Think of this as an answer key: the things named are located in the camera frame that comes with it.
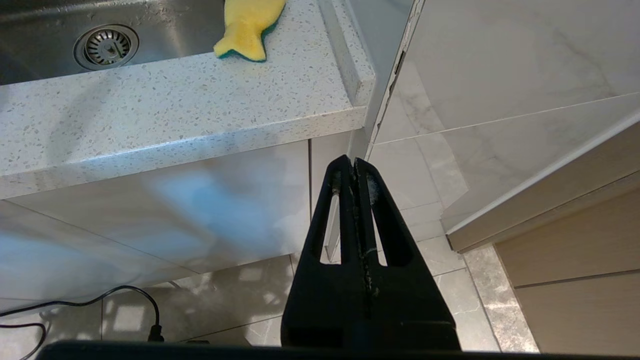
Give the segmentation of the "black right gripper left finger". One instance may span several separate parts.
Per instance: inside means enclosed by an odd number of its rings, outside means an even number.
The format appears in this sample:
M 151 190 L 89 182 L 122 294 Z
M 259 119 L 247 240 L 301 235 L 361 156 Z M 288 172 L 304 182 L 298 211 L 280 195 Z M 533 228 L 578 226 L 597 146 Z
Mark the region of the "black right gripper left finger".
M 338 201 L 339 264 L 322 263 L 332 200 Z M 347 347 L 367 314 L 357 179 L 347 155 L 326 168 L 281 322 L 284 347 Z

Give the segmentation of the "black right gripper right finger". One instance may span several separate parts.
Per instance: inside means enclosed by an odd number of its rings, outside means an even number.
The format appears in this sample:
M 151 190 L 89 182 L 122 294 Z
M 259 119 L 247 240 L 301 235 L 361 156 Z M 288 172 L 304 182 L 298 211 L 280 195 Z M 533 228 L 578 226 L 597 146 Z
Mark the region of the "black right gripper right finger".
M 380 172 L 356 160 L 359 259 L 378 346 L 459 351 L 457 325 Z

